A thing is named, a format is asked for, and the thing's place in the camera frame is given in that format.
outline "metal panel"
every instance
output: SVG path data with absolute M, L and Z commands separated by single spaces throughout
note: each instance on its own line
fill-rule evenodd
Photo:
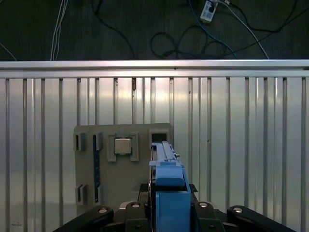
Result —
M 248 207 L 255 210 L 256 208 L 256 192 L 255 192 L 255 182 L 256 182 L 256 116 L 257 116 L 257 79 L 254 77 L 249 78 L 248 83 L 248 97 L 249 97 L 249 154 L 248 154 Z
M 23 231 L 23 80 L 10 80 L 10 230 Z
M 135 104 L 135 123 L 143 123 L 143 78 L 136 78 L 134 104 Z
M 74 131 L 77 125 L 77 80 L 62 81 L 62 198 L 63 223 L 76 217 L 75 206 L 75 155 L 72 149 Z
M 88 125 L 95 125 L 97 120 L 96 111 L 96 79 L 90 78 L 88 81 Z
M 117 80 L 117 124 L 132 123 L 132 79 L 118 78 Z
M 305 136 L 305 144 L 306 144 L 306 152 L 304 155 L 304 159 L 305 159 L 305 163 L 303 164 L 305 167 L 303 169 L 304 172 L 304 188 L 303 188 L 303 207 L 305 209 L 305 211 L 302 211 L 302 215 L 303 219 L 304 219 L 304 224 L 305 224 L 305 228 L 303 228 L 303 231 L 309 231 L 309 78 L 306 78 L 306 136 Z
M 301 205 L 301 79 L 287 80 L 286 224 L 300 231 Z
M 35 137 L 34 137 L 34 98 L 35 98 L 35 80 L 27 80 L 27 221 L 28 231 L 34 231 L 35 228 Z
M 200 201 L 209 201 L 210 194 L 208 190 L 210 188 L 210 175 L 208 174 L 210 162 L 208 162 L 208 147 L 210 147 L 210 134 L 208 134 L 208 113 L 211 111 L 208 110 L 208 107 L 211 105 L 211 92 L 208 92 L 208 87 L 211 87 L 210 79 L 206 77 L 201 78 L 199 84 L 199 111 L 200 111 L 200 132 L 199 132 L 199 199 Z
M 151 79 L 144 78 L 144 112 L 143 123 L 150 123 L 151 120 Z
M 35 190 L 34 190 L 34 202 L 35 202 L 35 211 L 34 211 L 34 220 L 35 220 L 35 230 L 41 232 L 42 228 L 45 228 L 45 221 L 43 221 L 45 210 L 42 210 L 42 188 L 43 188 L 43 181 L 42 178 L 45 174 L 43 169 L 44 165 L 42 162 L 44 161 L 42 157 L 42 144 L 45 144 L 44 138 L 42 137 L 44 133 L 44 96 L 45 96 L 45 81 L 41 81 L 40 79 L 35 80 L 35 92 L 34 92 L 34 168 L 35 168 Z
M 187 175 L 191 178 L 192 157 L 189 157 L 189 89 L 188 78 L 174 78 L 174 147 L 181 155 L 181 161 L 186 167 Z
M 226 208 L 226 78 L 211 81 L 211 201 Z
M 0 229 L 51 231 L 76 216 L 76 125 L 162 121 L 174 127 L 200 200 L 222 210 L 244 204 L 308 230 L 308 67 L 308 60 L 0 62 L 7 97 Z
M 0 231 L 5 231 L 5 193 L 6 193 L 6 156 L 5 156 L 5 127 L 6 127 L 6 80 L 0 80 L 0 182 L 2 190 L 0 191 Z
M 199 166 L 200 166 L 200 78 L 192 80 L 192 95 L 190 105 L 192 106 L 192 141 L 189 149 L 192 150 L 192 183 L 199 189 Z
M 155 80 L 155 123 L 169 122 L 169 78 Z
M 45 80 L 46 231 L 59 227 L 59 80 Z
M 255 160 L 255 206 L 254 210 L 262 214 L 264 211 L 263 200 L 264 199 L 264 79 L 257 78 L 257 90 L 256 90 L 256 160 Z
M 283 78 L 275 79 L 275 163 L 274 163 L 274 220 L 282 223 L 282 115 Z
M 267 147 L 265 148 L 267 215 L 274 218 L 274 165 L 275 165 L 275 79 L 267 79 Z
M 99 80 L 99 124 L 114 123 L 114 79 L 101 78 Z
M 230 79 L 230 168 L 227 206 L 244 205 L 245 194 L 245 78 Z

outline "corrugated metal wall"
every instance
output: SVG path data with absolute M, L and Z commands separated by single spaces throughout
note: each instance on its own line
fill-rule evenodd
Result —
M 201 200 L 309 231 L 309 77 L 3 78 L 0 99 L 1 231 L 76 216 L 76 125 L 159 122 Z

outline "white cable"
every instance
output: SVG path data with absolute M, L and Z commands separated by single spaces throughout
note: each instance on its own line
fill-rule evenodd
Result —
M 58 12 L 57 22 L 56 22 L 56 26 L 55 26 L 55 30 L 54 30 L 54 34 L 53 34 L 52 50 L 51 50 L 51 52 L 50 52 L 50 60 L 53 60 L 54 39 L 55 39 L 55 34 L 56 34 L 56 31 L 57 31 L 57 28 L 58 28 L 58 22 L 59 22 L 59 19 L 60 19 L 60 13 L 61 13 L 61 9 L 62 9 L 63 3 L 64 3 L 64 0 L 61 1 L 60 8 L 59 8 L 59 12 Z
M 64 9 L 63 9 L 63 11 L 62 11 L 61 20 L 60 20 L 59 25 L 58 25 L 58 38 L 57 38 L 57 40 L 56 40 L 56 48 L 55 48 L 54 54 L 53 54 L 54 60 L 57 60 L 57 58 L 58 58 L 59 46 L 60 46 L 61 24 L 62 24 L 62 20 L 63 20 L 63 18 L 64 18 L 64 15 L 65 15 L 65 13 L 66 13 L 66 10 L 67 10 L 68 2 L 69 2 L 69 0 L 65 0 L 65 7 L 64 7 Z
M 11 55 L 11 57 L 13 57 L 13 59 L 15 60 L 15 61 L 17 61 L 17 59 L 16 59 L 16 57 L 0 42 L 0 45 L 1 45 L 1 47 L 3 47 L 4 48 L 4 50 L 5 51 L 7 51 L 10 55 Z
M 259 44 L 261 50 L 263 51 L 264 55 L 267 57 L 267 59 L 269 59 L 269 56 L 267 55 L 266 51 L 264 50 L 264 48 L 262 47 L 262 45 L 260 44 L 259 40 L 257 39 L 257 37 L 255 36 L 255 34 L 250 30 L 250 28 L 237 16 L 237 14 L 224 2 L 218 1 L 219 4 L 222 4 L 224 6 L 226 6 L 230 12 L 232 12 L 232 14 L 238 19 L 238 21 L 240 23 L 242 23 L 242 25 L 245 26 L 245 28 L 251 33 L 251 35 L 255 38 L 255 40 L 257 41 L 257 43 Z

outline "blue cable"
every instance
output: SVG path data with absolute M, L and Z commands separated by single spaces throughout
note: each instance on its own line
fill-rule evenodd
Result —
M 205 28 L 204 26 L 201 24 L 200 20 L 198 19 L 197 15 L 195 14 L 195 11 L 192 7 L 192 3 L 191 3 L 191 0 L 189 0 L 189 5 L 190 5 L 190 8 L 191 8 L 191 11 L 193 13 L 193 16 L 196 20 L 196 22 L 198 23 L 198 25 L 205 31 L 206 34 L 208 34 L 212 39 L 214 39 L 215 41 L 218 41 L 219 43 L 223 44 L 224 46 L 226 46 L 230 51 L 231 53 L 233 54 L 233 56 L 235 57 L 235 59 L 237 59 L 234 51 L 232 48 L 230 48 L 230 46 L 228 46 L 227 44 L 223 43 L 222 41 L 218 40 L 216 37 L 214 37 L 212 34 L 210 34 Z

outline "power strip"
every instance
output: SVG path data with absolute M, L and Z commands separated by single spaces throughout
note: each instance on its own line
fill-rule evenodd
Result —
M 211 2 L 210 0 L 206 0 L 200 19 L 204 23 L 210 23 L 212 21 L 214 13 L 216 12 L 217 6 L 218 6 L 217 2 L 215 1 Z

